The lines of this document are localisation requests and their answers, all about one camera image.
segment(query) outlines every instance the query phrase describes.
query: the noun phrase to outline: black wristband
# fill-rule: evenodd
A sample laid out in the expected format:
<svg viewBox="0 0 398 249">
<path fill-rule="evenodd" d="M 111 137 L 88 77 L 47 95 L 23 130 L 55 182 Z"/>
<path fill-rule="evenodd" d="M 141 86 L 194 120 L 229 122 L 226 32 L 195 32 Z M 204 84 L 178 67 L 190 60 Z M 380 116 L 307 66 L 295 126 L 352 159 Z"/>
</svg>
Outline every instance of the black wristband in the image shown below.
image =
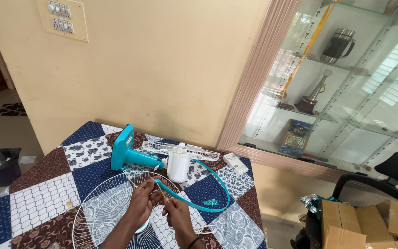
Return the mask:
<svg viewBox="0 0 398 249">
<path fill-rule="evenodd" d="M 196 241 L 199 239 L 199 237 L 197 237 L 195 240 L 193 240 L 193 242 L 190 244 L 190 246 L 187 248 L 187 249 L 190 249 L 193 245 L 194 245 L 194 243 L 196 243 Z"/>
</svg>

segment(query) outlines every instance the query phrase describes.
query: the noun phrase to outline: patchwork tablecloth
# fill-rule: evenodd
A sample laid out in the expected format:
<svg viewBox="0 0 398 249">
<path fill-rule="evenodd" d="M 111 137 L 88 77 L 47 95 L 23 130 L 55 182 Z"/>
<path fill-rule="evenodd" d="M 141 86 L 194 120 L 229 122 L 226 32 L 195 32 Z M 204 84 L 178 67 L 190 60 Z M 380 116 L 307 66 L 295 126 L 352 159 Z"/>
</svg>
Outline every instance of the patchwork tablecloth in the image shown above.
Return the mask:
<svg viewBox="0 0 398 249">
<path fill-rule="evenodd" d="M 61 249 L 73 248 L 72 227 L 79 206 L 100 183 L 122 173 L 110 169 L 111 148 L 121 131 L 118 127 L 87 122 L 4 190 L 0 194 L 0 248 L 47 249 L 53 243 Z M 142 151 L 142 141 L 146 140 L 179 144 L 135 133 L 133 149 Z M 190 209 L 192 219 L 218 227 L 217 232 L 200 238 L 206 248 L 266 248 L 251 162 L 241 157 L 249 171 L 237 176 L 223 161 L 223 155 L 221 152 L 218 161 L 204 163 L 226 184 L 230 205 L 219 213 Z M 133 164 L 127 170 L 149 168 Z M 156 171 L 167 177 L 166 172 Z M 179 187 L 181 195 L 199 201 L 213 198 L 212 190 L 219 183 L 209 171 L 192 162 L 188 181 Z M 154 244 L 160 245 L 161 238 L 153 239 Z M 163 246 L 172 247 L 169 243 Z"/>
</svg>

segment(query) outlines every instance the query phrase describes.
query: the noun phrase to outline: human hand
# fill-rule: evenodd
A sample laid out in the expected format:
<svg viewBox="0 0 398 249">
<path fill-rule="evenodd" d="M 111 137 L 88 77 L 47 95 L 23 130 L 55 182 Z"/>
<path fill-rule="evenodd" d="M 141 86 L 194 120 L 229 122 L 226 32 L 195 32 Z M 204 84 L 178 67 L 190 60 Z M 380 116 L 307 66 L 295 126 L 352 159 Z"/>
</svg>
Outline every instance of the human hand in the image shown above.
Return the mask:
<svg viewBox="0 0 398 249">
<path fill-rule="evenodd" d="M 164 203 L 165 207 L 162 210 L 162 216 L 168 213 L 167 222 L 175 231 L 174 235 L 179 248 L 188 248 L 197 238 L 191 224 L 188 204 L 175 198 L 165 198 Z"/>
<path fill-rule="evenodd" d="M 154 184 L 154 179 L 156 178 L 161 179 L 160 176 L 149 178 L 136 187 L 131 194 L 130 205 L 123 218 L 127 220 L 127 223 L 132 223 L 134 225 L 134 230 L 139 229 L 147 221 L 153 207 L 157 203 L 161 205 L 164 204 L 160 190 L 150 195 L 151 192 L 159 189 L 157 184 Z M 161 180 L 161 182 L 167 184 L 167 180 L 165 179 Z"/>
</svg>

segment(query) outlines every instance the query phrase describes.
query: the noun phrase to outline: glass cabinet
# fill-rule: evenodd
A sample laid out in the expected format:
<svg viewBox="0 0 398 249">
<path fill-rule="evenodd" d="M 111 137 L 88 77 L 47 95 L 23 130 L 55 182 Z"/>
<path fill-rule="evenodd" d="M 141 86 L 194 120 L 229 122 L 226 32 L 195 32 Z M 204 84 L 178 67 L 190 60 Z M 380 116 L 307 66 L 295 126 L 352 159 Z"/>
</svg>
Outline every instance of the glass cabinet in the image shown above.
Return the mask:
<svg viewBox="0 0 398 249">
<path fill-rule="evenodd" d="M 398 0 L 302 0 L 239 144 L 386 178 L 398 151 Z"/>
</svg>

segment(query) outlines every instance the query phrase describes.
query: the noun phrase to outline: trophy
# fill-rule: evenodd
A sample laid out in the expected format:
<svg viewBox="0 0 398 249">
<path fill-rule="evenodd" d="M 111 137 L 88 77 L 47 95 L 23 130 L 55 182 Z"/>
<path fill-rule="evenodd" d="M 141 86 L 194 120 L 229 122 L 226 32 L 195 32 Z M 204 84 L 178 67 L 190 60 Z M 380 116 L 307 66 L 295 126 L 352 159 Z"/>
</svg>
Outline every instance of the trophy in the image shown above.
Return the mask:
<svg viewBox="0 0 398 249">
<path fill-rule="evenodd" d="M 326 78 L 328 78 L 332 73 L 333 72 L 331 70 L 325 70 L 323 72 L 323 78 L 320 80 L 319 84 L 317 84 L 316 88 L 314 88 L 311 94 L 309 96 L 303 96 L 302 100 L 294 105 L 298 111 L 314 115 L 313 109 L 314 106 L 317 104 L 316 97 L 319 93 L 325 92 L 324 82 Z"/>
</svg>

